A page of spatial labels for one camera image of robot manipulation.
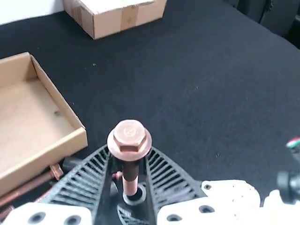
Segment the closed cardboard box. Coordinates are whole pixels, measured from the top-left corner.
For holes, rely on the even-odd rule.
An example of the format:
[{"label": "closed cardboard box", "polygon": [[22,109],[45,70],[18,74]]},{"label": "closed cardboard box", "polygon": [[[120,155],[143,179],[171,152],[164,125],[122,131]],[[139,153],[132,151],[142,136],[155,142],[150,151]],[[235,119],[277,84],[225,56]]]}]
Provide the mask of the closed cardboard box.
[{"label": "closed cardboard box", "polygon": [[0,60],[0,196],[87,145],[84,126],[32,55]]},{"label": "closed cardboard box", "polygon": [[63,0],[65,11],[93,39],[163,17],[167,0]]}]

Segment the black felt surface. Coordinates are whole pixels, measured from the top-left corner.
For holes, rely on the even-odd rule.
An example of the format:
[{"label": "black felt surface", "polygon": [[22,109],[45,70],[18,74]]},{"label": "black felt surface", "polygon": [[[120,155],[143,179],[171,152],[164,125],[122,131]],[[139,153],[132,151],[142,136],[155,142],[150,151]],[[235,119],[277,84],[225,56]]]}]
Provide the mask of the black felt surface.
[{"label": "black felt surface", "polygon": [[86,126],[85,157],[118,121],[198,180],[242,179],[262,198],[300,133],[300,53],[218,0],[169,0],[162,20],[97,41],[64,12],[0,26],[0,58],[30,52]]}]

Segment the black 3d-printed holder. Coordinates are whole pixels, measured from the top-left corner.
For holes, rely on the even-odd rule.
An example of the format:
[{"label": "black 3d-printed holder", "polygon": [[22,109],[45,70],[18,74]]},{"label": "black 3d-printed holder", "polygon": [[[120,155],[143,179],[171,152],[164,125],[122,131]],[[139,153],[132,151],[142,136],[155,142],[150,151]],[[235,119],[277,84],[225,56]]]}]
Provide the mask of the black 3d-printed holder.
[{"label": "black 3d-printed holder", "polygon": [[[124,203],[122,193],[116,202],[109,195],[115,160],[103,146],[64,176],[42,203],[83,206],[92,213],[93,222],[100,225],[155,225],[159,210],[169,204],[205,197],[201,186],[180,166],[161,151],[151,148],[140,162],[141,184],[146,186],[146,201],[131,207]],[[137,208],[145,209],[137,214]]]}]

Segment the copper threaded rod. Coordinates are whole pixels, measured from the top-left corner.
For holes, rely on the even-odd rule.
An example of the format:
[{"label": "copper threaded rod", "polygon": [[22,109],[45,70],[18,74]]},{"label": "copper threaded rod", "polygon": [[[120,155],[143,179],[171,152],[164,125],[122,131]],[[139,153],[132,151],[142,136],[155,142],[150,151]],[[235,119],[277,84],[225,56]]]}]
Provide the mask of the copper threaded rod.
[{"label": "copper threaded rod", "polygon": [[14,206],[10,205],[2,212],[0,212],[0,221],[4,220],[9,215],[9,213],[14,209],[15,209]]},{"label": "copper threaded rod", "polygon": [[59,178],[63,175],[63,172],[58,164],[50,166],[50,171],[36,177],[35,179],[29,181],[28,183],[20,186],[16,190],[4,195],[0,198],[0,207],[6,205],[7,203],[13,201],[14,199],[22,196],[23,194],[37,188],[38,186],[56,178]]},{"label": "copper threaded rod", "polygon": [[108,135],[109,151],[123,161],[123,190],[127,196],[137,192],[138,161],[148,154],[151,146],[151,134],[136,120],[121,121]]}]

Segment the white wall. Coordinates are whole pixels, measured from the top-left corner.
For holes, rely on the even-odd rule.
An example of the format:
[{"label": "white wall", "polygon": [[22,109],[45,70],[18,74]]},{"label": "white wall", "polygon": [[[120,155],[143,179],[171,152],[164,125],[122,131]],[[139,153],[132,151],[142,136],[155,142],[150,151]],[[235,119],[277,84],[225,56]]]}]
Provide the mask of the white wall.
[{"label": "white wall", "polygon": [[0,0],[0,25],[62,10],[62,0]]}]

